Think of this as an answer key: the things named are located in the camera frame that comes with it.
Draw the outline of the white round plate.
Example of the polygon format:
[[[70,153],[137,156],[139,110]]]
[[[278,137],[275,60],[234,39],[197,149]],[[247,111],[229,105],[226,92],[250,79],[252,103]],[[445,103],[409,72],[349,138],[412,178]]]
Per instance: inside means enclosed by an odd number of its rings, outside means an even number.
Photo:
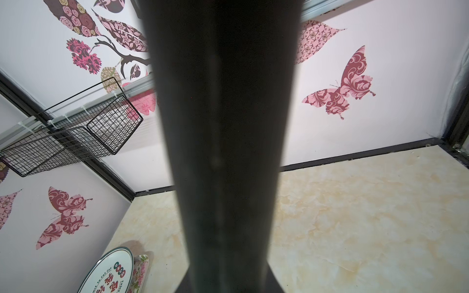
[[[126,293],[133,278],[134,256],[127,247],[105,253],[81,283],[78,293]]]

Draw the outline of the floral cloth mat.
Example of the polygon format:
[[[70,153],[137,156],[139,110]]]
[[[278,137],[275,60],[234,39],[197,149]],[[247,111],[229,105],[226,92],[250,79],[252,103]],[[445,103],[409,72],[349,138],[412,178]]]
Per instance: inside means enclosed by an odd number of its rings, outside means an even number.
[[[150,258],[148,255],[138,255],[134,257],[134,269],[132,280],[127,293],[141,293],[147,272],[150,267]]]

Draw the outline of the red black claw hammer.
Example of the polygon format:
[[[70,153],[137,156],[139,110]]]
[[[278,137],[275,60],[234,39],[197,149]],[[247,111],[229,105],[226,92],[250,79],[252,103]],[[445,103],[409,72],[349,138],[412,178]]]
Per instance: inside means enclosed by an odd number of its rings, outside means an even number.
[[[302,1],[141,1],[196,293],[260,293]]]

